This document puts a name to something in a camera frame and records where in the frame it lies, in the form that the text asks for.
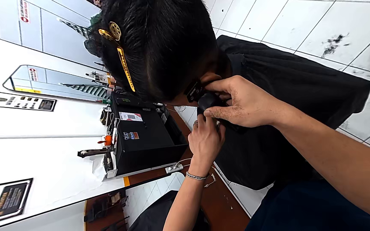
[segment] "finger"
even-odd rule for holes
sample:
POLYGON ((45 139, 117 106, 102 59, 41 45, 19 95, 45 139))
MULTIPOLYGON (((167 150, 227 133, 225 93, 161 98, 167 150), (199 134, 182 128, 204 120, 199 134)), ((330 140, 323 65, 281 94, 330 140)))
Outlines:
POLYGON ((213 118, 211 118, 211 117, 206 118, 206 126, 208 128, 215 129, 216 123, 213 121, 213 118))
POLYGON ((223 144, 225 142, 225 126, 222 124, 219 124, 219 137, 221 139, 221 143, 223 144))
POLYGON ((222 93, 222 94, 220 94, 220 95, 219 95, 219 98, 220 98, 222 101, 224 101, 224 100, 226 100, 226 99, 230 99, 230 98, 232 98, 232 96, 231 96, 231 94, 229 94, 229 93, 222 93))
POLYGON ((201 77, 201 83, 207 83, 210 81, 215 81, 221 79, 221 76, 213 73, 213 72, 206 72, 202 77, 201 77))
POLYGON ((207 108, 203 114, 206 117, 214 117, 214 118, 221 118, 224 120, 229 120, 232 118, 232 114, 234 113, 233 106, 229 107, 210 107, 207 108))
POLYGON ((204 120, 203 114, 198 115, 198 127, 204 127, 205 125, 205 120, 204 120))
POLYGON ((198 128, 198 121, 197 121, 197 120, 195 120, 194 125, 193 125, 193 129, 192 129, 192 130, 195 130, 195 129, 197 129, 197 128, 198 128))
POLYGON ((228 106, 232 106, 232 99, 227 100, 226 104, 227 104, 228 106))
POLYGON ((210 91, 223 91, 225 93, 230 93, 231 88, 229 79, 230 78, 213 81, 210 84, 206 85, 205 89, 210 91))

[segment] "power strip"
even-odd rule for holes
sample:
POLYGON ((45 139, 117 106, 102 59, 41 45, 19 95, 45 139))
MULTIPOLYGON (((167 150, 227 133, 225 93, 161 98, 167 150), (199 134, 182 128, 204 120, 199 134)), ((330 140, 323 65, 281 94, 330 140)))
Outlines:
POLYGON ((182 170, 182 169, 184 169, 184 167, 181 164, 178 164, 176 167, 174 165, 174 166, 165 168, 165 171, 168 174, 168 173, 177 172, 177 171, 182 170))

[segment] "gold hair clip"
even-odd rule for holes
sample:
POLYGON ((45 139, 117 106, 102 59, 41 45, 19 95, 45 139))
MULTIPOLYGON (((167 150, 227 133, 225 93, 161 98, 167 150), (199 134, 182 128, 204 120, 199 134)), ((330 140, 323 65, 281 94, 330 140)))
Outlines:
MULTIPOLYGON (((119 26, 114 22, 110 22, 109 28, 110 28, 111 34, 108 33, 108 31, 103 30, 103 29, 99 29, 98 32, 100 33, 100 35, 102 35, 104 38, 108 40, 119 41, 121 39, 121 29, 119 28, 119 26)), ((122 67, 124 68, 125 75, 127 76, 128 82, 131 86, 132 91, 135 92, 134 84, 132 83, 130 71, 128 70, 127 61, 125 59, 124 50, 120 46, 117 46, 117 50, 119 54, 119 59, 121 60, 121 64, 122 64, 122 67)))

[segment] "hair clipper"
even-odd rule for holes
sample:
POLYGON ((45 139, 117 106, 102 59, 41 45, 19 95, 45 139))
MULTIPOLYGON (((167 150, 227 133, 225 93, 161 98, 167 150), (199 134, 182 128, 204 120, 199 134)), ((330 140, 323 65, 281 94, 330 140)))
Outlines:
MULTIPOLYGON (((203 113, 207 108, 219 106, 219 107, 227 107, 228 105, 223 102, 219 96, 217 96, 214 92, 207 91, 203 88, 200 81, 195 81, 192 84, 190 84, 187 89, 185 90, 185 95, 188 99, 188 102, 197 101, 198 102, 198 110, 203 113)), ((237 133, 244 133, 246 132, 246 128, 233 124, 229 122, 228 120, 219 119, 217 118, 219 122, 221 122, 225 127, 228 127, 237 133)))

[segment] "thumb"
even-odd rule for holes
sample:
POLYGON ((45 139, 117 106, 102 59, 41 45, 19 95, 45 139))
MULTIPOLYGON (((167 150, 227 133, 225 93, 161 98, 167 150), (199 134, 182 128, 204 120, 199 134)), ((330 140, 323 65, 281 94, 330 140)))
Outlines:
POLYGON ((214 118, 220 118, 224 120, 229 120, 231 118, 232 114, 232 106, 229 107, 210 107, 207 108, 204 112, 203 115, 205 117, 214 117, 214 118))

